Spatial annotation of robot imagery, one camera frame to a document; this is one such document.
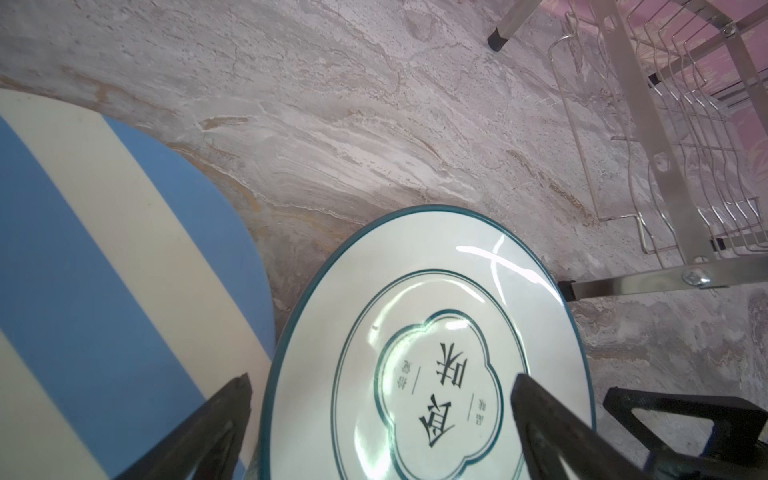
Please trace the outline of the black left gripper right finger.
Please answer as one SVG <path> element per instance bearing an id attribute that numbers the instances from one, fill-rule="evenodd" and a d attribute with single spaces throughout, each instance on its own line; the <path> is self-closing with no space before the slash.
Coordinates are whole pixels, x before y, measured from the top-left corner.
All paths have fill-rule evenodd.
<path id="1" fill-rule="evenodd" d="M 511 406 L 532 479 L 646 479 L 527 374 L 516 377 Z"/>

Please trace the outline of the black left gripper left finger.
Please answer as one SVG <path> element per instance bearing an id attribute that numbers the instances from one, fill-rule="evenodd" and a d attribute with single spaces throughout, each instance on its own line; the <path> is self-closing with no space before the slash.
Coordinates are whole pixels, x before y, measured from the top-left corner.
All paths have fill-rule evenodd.
<path id="1" fill-rule="evenodd" d="M 120 479 L 232 479 L 251 414 L 252 387 L 230 380 Z"/>

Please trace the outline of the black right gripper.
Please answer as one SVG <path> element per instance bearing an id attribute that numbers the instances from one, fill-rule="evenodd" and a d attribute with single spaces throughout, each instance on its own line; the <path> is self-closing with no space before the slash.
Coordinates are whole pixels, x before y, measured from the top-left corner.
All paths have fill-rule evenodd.
<path id="1" fill-rule="evenodd" d="M 767 410 L 748 400 L 612 387 L 603 407 L 645 448 L 650 479 L 767 477 Z"/>

